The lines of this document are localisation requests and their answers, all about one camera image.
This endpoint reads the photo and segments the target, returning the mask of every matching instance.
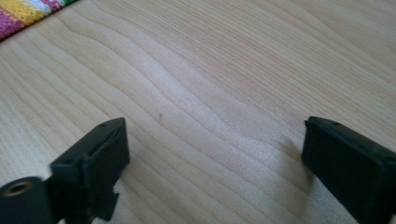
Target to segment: wood grain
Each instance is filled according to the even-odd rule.
[[[395,1],[80,0],[0,43],[0,184],[125,117],[110,223],[355,223],[311,115],[396,151]]]

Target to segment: striped towel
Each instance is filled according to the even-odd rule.
[[[0,0],[0,41],[77,0]]]

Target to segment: pink fabric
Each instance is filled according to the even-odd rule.
[[[8,13],[5,9],[0,7],[0,39],[19,31],[23,27],[22,21],[13,21],[5,14]]]
[[[52,12],[57,11],[62,7],[58,0],[41,0],[41,2],[49,6]]]

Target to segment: black plastic part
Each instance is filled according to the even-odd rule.
[[[0,223],[47,224],[65,219],[68,224],[89,224],[96,217],[109,221],[119,197],[113,187],[129,161],[125,119],[104,122],[50,165],[52,176],[45,182],[28,177],[34,183],[29,190],[13,197],[0,195]],[[20,179],[0,192],[9,192],[9,186],[20,182],[27,183]]]
[[[303,162],[362,224],[386,224],[396,211],[396,154],[344,125],[305,122]]]
[[[0,223],[52,223],[49,199],[40,178],[25,177],[0,188]]]

